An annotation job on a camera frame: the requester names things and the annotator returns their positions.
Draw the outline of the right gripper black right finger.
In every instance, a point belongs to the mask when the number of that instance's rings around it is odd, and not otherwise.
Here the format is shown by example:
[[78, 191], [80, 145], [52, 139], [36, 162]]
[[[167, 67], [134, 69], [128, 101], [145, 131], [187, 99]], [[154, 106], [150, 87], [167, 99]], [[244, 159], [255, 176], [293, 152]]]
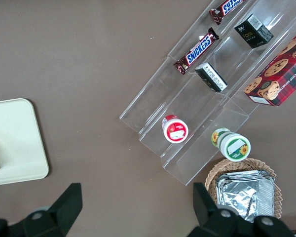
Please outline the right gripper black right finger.
[[193, 184], [193, 209], [199, 225], [189, 237], [294, 236], [287, 225], [275, 217], [258, 216], [251, 223], [228, 209], [219, 209], [203, 183]]

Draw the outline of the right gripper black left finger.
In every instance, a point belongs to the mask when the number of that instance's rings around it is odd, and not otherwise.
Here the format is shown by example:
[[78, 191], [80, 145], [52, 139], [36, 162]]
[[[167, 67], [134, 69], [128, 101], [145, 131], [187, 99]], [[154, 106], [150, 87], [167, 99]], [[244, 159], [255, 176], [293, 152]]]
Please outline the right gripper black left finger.
[[0, 218], [0, 237], [65, 237], [82, 210], [80, 183], [72, 183], [47, 209], [8, 225]]

